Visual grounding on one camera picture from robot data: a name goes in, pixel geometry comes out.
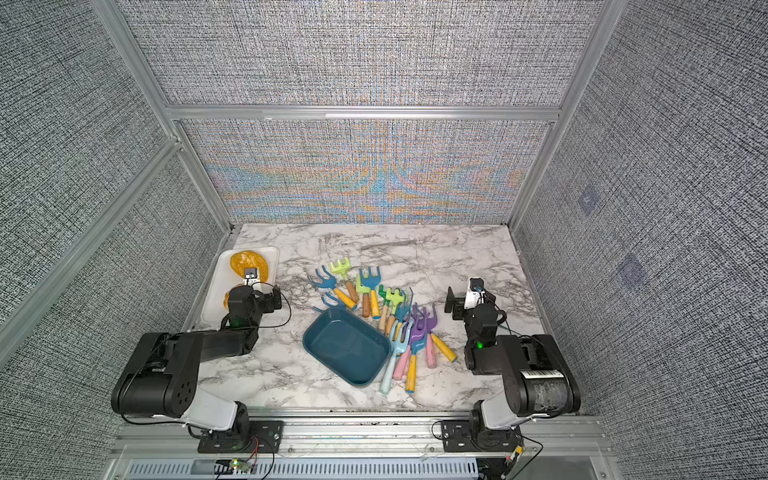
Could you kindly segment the purple rake pink handle back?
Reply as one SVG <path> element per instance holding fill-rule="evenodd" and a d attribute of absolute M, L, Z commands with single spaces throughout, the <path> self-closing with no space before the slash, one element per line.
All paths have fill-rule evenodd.
<path fill-rule="evenodd" d="M 429 369 L 435 369 L 437 367 L 437 361 L 436 361 L 436 355 L 435 355 L 435 346 L 432 339 L 432 333 L 434 328 L 437 326 L 438 323 L 438 316 L 436 312 L 435 305 L 431 305 L 431 310 L 428 310 L 426 307 L 422 309 L 423 316 L 426 320 L 426 358 L 427 358 L 427 367 Z"/>

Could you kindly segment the purple rake pink handle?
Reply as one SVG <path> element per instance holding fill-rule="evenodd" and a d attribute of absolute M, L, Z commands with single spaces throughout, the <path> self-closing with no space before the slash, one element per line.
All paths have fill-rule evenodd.
<path fill-rule="evenodd" d="M 436 361 L 436 355 L 435 355 L 435 346 L 432 339 L 432 333 L 434 328 L 437 326 L 438 323 L 438 316 L 436 312 L 435 305 L 431 305 L 431 310 L 428 310 L 426 307 L 422 309 L 423 316 L 426 320 L 426 358 L 427 358 L 427 367 L 429 369 L 435 369 L 437 367 L 437 361 Z"/>
<path fill-rule="evenodd" d="M 419 306 L 415 304 L 412 307 L 411 313 L 410 313 L 409 330 L 406 338 L 407 340 L 406 349 L 400 355 L 398 362 L 396 364 L 396 367 L 393 373 L 394 380 L 399 381 L 405 375 L 406 367 L 409 364 L 412 351 L 414 349 L 413 344 L 420 341 L 424 337 L 425 328 L 426 328 L 426 320 L 424 319 L 424 314 L 420 312 Z"/>

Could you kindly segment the purple rake pink handle front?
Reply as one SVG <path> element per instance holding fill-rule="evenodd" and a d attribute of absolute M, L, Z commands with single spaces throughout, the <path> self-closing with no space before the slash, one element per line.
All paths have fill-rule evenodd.
<path fill-rule="evenodd" d="M 412 351 L 414 349 L 413 344 L 420 341 L 424 337 L 425 328 L 426 328 L 426 320 L 424 319 L 424 314 L 420 312 L 419 306 L 415 304 L 412 307 L 411 313 L 410 313 L 409 330 L 406 338 L 407 340 L 406 349 L 400 355 L 398 362 L 396 364 L 396 367 L 393 373 L 394 380 L 399 381 L 405 375 L 406 367 L 409 364 Z"/>

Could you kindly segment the teal fork rake yellow handle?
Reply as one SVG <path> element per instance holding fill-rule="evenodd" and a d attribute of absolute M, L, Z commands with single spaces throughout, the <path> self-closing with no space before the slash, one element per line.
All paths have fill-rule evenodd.
<path fill-rule="evenodd" d="M 413 290 L 409 289 L 409 291 L 405 294 L 405 299 L 401 304 L 398 305 L 395 311 L 395 319 L 397 323 L 403 323 L 406 320 L 406 316 L 411 309 L 412 301 Z"/>

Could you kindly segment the lime rake light wood handle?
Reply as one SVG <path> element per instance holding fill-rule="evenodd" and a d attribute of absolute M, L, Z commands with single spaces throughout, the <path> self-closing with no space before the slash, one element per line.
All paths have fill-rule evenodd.
<path fill-rule="evenodd" d="M 396 288 L 394 291 L 388 289 L 386 292 L 386 300 L 389 303 L 388 314 L 386 315 L 385 333 L 389 335 L 392 331 L 395 323 L 395 315 L 397 308 L 405 300 L 404 293 Z"/>

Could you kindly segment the light blue rake white handle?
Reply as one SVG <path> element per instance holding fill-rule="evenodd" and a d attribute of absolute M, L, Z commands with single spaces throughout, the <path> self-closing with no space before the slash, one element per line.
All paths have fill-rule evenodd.
<path fill-rule="evenodd" d="M 412 327 L 411 321 L 397 322 L 391 329 L 390 342 L 392 346 L 391 356 L 389 357 L 379 392 L 387 396 L 392 383 L 392 377 L 395 370 L 398 356 L 402 355 L 409 342 L 409 335 Z"/>

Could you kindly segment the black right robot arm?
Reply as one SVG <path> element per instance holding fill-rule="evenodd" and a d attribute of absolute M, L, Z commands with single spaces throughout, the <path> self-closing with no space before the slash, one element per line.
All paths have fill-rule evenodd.
<path fill-rule="evenodd" d="M 514 449 L 524 444 L 522 424 L 579 411 L 580 389 L 554 337 L 500 335 L 507 313 L 496 305 L 496 296 L 481 279 L 472 278 L 463 295 L 449 289 L 444 311 L 464 325 L 467 369 L 502 383 L 499 393 L 475 402 L 467 420 L 440 423 L 445 451 Z"/>

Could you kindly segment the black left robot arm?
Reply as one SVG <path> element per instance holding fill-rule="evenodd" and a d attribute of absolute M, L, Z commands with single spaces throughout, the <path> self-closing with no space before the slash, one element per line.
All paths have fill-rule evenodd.
<path fill-rule="evenodd" d="M 183 425 L 200 453 L 256 451 L 266 442 L 240 401 L 198 385 L 200 365 L 245 356 L 259 339 L 262 318 L 289 304 L 279 287 L 269 293 L 236 286 L 228 313 L 213 330 L 144 334 L 111 394 L 113 412 L 132 425 Z"/>

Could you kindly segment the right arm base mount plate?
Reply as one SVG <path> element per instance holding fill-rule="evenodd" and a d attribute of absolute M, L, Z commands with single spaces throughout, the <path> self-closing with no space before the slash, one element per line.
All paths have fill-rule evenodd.
<path fill-rule="evenodd" d="M 439 424 L 443 449 L 449 453 L 511 453 L 524 445 L 518 430 L 491 430 L 469 420 L 442 420 Z"/>

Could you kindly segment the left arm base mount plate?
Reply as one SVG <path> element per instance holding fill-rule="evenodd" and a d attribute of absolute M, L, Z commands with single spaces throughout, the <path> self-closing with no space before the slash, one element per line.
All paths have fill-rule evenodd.
<path fill-rule="evenodd" d="M 212 430 L 200 436 L 197 452 L 201 454 L 277 453 L 285 423 L 278 420 L 251 421 L 242 430 L 235 426 L 228 431 Z"/>

